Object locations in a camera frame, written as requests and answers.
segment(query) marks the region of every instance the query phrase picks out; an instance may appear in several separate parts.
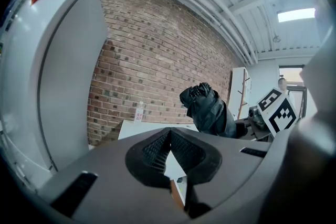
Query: fluorescent light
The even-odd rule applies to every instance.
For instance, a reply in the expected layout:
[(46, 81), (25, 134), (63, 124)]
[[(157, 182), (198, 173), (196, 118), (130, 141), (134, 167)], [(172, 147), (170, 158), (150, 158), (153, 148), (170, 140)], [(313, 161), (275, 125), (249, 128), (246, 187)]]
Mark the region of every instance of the fluorescent light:
[(297, 9), (292, 10), (291, 12), (283, 12), (278, 14), (279, 23), (287, 22), (289, 20), (299, 20), (308, 18), (315, 18), (314, 8)]

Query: person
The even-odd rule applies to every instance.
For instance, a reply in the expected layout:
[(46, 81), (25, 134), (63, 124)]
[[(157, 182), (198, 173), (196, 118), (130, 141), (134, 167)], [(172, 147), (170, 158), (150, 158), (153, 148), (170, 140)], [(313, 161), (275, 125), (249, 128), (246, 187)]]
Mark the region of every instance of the person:
[(280, 78), (278, 80), (278, 86), (279, 86), (279, 89), (288, 96), (290, 103), (292, 104), (293, 108), (296, 110), (294, 95), (292, 92), (287, 90), (287, 80), (285, 78)]

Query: plastic bottle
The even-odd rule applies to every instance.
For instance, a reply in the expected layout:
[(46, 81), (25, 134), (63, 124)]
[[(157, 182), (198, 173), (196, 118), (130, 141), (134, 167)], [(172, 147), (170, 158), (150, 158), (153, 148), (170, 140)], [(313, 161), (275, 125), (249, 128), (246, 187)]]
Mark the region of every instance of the plastic bottle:
[(141, 122), (143, 116), (143, 102), (140, 101), (138, 104), (137, 110), (135, 111), (134, 122)]

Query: ceiling light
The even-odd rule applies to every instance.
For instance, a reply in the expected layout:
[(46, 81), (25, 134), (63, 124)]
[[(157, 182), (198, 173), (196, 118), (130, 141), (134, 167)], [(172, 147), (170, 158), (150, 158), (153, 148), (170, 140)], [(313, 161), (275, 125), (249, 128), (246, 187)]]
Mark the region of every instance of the ceiling light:
[(279, 23), (287, 22), (289, 20), (299, 20), (308, 18), (315, 18), (314, 8), (304, 8), (304, 9), (292, 10), (291, 12), (278, 13)]

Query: red brick wall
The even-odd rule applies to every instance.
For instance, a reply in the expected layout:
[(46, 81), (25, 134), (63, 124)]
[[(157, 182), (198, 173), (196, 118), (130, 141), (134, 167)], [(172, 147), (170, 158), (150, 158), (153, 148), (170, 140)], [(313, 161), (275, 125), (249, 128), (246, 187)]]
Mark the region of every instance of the red brick wall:
[(146, 122), (190, 123), (179, 94), (208, 82), (224, 101), (232, 68), (242, 63), (222, 37), (175, 0), (101, 0), (108, 38), (94, 70), (88, 104), (91, 144), (113, 140), (139, 101)]

